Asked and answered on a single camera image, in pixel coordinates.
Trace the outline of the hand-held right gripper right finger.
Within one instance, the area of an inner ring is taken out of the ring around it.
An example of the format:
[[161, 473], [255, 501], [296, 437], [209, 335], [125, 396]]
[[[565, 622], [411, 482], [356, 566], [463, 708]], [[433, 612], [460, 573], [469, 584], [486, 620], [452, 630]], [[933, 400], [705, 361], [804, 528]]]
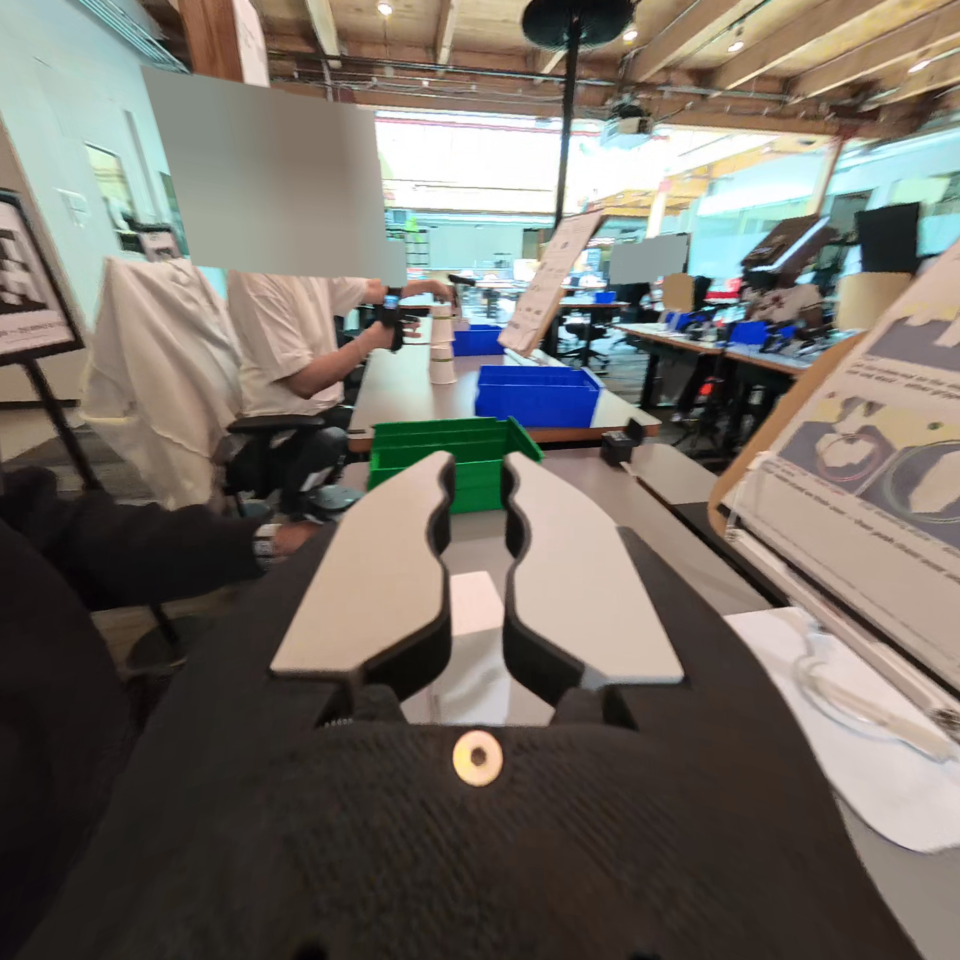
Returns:
[[685, 670], [635, 563], [635, 532], [522, 453], [501, 464], [501, 499], [510, 676], [551, 706], [570, 690], [678, 685]]

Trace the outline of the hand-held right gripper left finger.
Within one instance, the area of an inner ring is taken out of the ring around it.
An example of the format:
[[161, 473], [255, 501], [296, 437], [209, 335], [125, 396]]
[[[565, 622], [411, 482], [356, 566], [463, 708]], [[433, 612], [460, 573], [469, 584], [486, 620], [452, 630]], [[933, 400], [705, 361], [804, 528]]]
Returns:
[[368, 491], [337, 526], [271, 662], [273, 677], [403, 702], [446, 669], [455, 460], [436, 451]]

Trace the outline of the green plastic bin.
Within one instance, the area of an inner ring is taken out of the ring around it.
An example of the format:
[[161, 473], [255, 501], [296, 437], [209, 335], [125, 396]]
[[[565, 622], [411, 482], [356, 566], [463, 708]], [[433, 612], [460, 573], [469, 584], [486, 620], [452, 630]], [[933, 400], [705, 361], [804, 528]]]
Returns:
[[373, 490], [437, 451], [451, 454], [456, 463], [452, 514], [501, 509], [501, 463], [508, 454], [522, 453], [538, 464], [545, 457], [513, 417], [379, 423], [369, 452], [366, 489]]

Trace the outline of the person's left forearm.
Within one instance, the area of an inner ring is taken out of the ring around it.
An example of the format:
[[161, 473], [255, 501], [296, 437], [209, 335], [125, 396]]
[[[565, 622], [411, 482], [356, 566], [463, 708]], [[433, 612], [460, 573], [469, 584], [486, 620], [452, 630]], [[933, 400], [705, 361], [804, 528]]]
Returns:
[[69, 498], [40, 467], [3, 473], [2, 605], [90, 611], [189, 599], [257, 579], [258, 521], [203, 506]]

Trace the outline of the grey desk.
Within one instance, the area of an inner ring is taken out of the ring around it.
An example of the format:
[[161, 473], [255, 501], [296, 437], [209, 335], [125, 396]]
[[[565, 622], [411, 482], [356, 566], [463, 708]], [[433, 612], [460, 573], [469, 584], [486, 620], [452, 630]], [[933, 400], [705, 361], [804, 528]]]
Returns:
[[[816, 657], [817, 675], [831, 679], [863, 700], [883, 702], [890, 712], [913, 719], [917, 710], [887, 688], [886, 681], [840, 640], [816, 634], [807, 614], [762, 598], [763, 589], [750, 585], [715, 555], [654, 496], [621, 468], [606, 465], [595, 449], [558, 449], [545, 453], [542, 465], [591, 497], [619, 525], [634, 530], [661, 562], [686, 583], [683, 595], [697, 594], [750, 648], [786, 695], [791, 713], [806, 736], [818, 762], [848, 757], [864, 774], [862, 784], [880, 776], [874, 762], [862, 759], [876, 753], [893, 761], [894, 751], [911, 756], [911, 763], [932, 769], [930, 761], [890, 739], [878, 740], [855, 718], [838, 724], [827, 719], [794, 687], [792, 663], [803, 655]], [[502, 655], [494, 653], [493, 634], [480, 627], [464, 627], [465, 639], [454, 640], [450, 666], [424, 693], [403, 702], [402, 711], [414, 723], [472, 721], [545, 726], [551, 707], [508, 678]], [[866, 787], [854, 786], [854, 774], [837, 774], [830, 783], [843, 786], [834, 803], [846, 834], [880, 894], [924, 958], [958, 958], [959, 853], [958, 846], [918, 851], [898, 846], [886, 833], [874, 831], [874, 821], [863, 821]]]

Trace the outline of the wood-edged desk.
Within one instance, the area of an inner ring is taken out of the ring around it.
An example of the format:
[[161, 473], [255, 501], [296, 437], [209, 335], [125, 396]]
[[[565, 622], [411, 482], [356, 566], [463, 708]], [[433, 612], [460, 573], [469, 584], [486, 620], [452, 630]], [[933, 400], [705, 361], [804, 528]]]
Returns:
[[[456, 381], [435, 385], [429, 380], [428, 364], [428, 347], [424, 344], [406, 344], [397, 353], [378, 349], [370, 354], [346, 430], [347, 446], [352, 453], [370, 452], [375, 427], [381, 423], [473, 417], [476, 382], [485, 365], [561, 366], [541, 351], [530, 358], [510, 351], [501, 355], [460, 356], [453, 359]], [[656, 437], [662, 427], [653, 414], [602, 388], [589, 427], [529, 428], [528, 433], [546, 449], [595, 447], [603, 433], [624, 427], [629, 421], [642, 425], [647, 438]]]

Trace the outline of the person's left hand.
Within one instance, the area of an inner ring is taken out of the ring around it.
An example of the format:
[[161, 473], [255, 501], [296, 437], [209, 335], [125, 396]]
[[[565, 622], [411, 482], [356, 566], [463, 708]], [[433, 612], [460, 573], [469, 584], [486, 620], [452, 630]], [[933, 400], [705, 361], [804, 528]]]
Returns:
[[280, 524], [272, 538], [274, 555], [282, 559], [293, 555], [328, 525], [315, 519]]

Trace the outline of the small black device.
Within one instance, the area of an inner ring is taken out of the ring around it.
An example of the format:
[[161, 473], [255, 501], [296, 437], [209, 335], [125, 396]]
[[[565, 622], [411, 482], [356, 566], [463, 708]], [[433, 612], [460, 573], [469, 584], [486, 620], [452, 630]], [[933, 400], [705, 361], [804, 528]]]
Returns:
[[601, 436], [600, 456], [610, 466], [632, 461], [636, 448], [644, 444], [645, 428], [635, 419], [617, 429], [604, 432]]

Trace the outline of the black office chair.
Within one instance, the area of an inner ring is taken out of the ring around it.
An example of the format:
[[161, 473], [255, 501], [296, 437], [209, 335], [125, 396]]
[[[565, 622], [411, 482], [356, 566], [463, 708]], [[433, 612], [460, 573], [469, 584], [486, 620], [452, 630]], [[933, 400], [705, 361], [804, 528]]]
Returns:
[[353, 408], [242, 416], [225, 428], [222, 489], [241, 518], [332, 522], [362, 497], [342, 483]]

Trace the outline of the large blue plastic bin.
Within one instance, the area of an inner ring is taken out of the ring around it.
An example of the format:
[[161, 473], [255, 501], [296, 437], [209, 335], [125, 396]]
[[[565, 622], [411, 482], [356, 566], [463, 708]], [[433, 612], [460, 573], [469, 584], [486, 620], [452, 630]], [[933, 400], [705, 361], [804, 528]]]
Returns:
[[484, 365], [474, 414], [516, 420], [527, 430], [589, 428], [603, 391], [598, 378], [567, 366]]

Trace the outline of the paper cup tower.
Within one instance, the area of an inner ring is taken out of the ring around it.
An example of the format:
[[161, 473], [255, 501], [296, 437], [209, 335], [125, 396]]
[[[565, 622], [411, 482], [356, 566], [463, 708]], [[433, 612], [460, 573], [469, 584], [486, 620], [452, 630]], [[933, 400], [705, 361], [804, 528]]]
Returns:
[[434, 385], [456, 382], [454, 367], [454, 318], [449, 303], [435, 303], [430, 308], [429, 380]]

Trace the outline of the printed instruction sheet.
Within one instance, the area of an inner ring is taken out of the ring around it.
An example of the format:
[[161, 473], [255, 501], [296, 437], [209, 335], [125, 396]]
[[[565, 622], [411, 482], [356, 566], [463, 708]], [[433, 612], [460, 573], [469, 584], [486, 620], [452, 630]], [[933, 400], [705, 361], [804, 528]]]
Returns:
[[959, 245], [787, 395], [739, 527], [958, 685]]

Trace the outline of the white cloth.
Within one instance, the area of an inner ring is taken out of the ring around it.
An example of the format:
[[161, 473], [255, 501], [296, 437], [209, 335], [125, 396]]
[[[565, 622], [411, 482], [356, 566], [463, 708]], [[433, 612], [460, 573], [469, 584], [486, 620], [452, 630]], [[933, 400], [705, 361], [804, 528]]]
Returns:
[[105, 258], [85, 342], [85, 423], [162, 506], [222, 508], [242, 359], [207, 277], [185, 258]]

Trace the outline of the black easel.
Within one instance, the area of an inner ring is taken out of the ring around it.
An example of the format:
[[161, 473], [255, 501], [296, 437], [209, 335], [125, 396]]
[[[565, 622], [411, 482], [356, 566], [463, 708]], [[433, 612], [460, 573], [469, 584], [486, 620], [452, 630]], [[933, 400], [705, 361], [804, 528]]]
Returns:
[[[30, 381], [41, 407], [62, 443], [85, 492], [104, 489], [85, 451], [70, 427], [61, 402], [55, 397], [38, 361], [20, 363]], [[188, 640], [193, 640], [200, 621], [195, 616], [174, 621], [162, 605], [149, 605], [147, 610], [154, 627], [144, 633], [131, 647], [125, 660], [126, 672], [131, 675], [159, 675], [173, 672], [183, 666], [188, 652]]]

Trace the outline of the person's left arm black sleeve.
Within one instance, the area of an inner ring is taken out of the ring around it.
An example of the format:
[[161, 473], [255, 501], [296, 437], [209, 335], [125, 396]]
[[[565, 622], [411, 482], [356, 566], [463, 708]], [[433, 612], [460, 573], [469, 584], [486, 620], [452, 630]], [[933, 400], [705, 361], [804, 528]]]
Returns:
[[2, 605], [2, 958], [51, 906], [136, 740], [93, 612]]

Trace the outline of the studio light panel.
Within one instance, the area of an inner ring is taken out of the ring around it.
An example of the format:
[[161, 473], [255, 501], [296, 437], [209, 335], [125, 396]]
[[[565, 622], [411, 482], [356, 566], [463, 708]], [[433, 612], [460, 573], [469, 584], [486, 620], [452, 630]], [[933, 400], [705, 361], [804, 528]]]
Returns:
[[829, 216], [807, 214], [784, 219], [744, 257], [740, 266], [745, 274], [798, 272], [838, 237]]

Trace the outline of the framed poster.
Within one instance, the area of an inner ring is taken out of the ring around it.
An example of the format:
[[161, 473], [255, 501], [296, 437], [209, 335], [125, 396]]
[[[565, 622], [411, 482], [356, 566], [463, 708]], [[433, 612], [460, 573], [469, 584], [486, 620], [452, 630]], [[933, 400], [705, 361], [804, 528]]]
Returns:
[[22, 198], [1, 191], [1, 366], [78, 352], [83, 340]]

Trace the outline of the black flag panel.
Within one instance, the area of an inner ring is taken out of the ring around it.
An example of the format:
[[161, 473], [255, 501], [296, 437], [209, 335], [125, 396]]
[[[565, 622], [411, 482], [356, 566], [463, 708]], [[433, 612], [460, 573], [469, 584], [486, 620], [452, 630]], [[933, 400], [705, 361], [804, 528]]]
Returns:
[[920, 214], [918, 201], [858, 211], [855, 228], [861, 273], [913, 277], [919, 266]]

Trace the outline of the black floor lamp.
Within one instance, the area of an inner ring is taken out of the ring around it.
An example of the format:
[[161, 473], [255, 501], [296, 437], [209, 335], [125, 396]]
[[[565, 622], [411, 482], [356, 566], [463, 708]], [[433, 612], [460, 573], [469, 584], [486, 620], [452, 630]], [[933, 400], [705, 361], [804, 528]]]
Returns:
[[555, 224], [564, 217], [570, 155], [571, 128], [582, 50], [604, 46], [624, 34], [634, 21], [632, 1], [530, 1], [524, 7], [520, 28], [535, 47], [562, 54], [564, 74], [561, 99], [558, 179]]

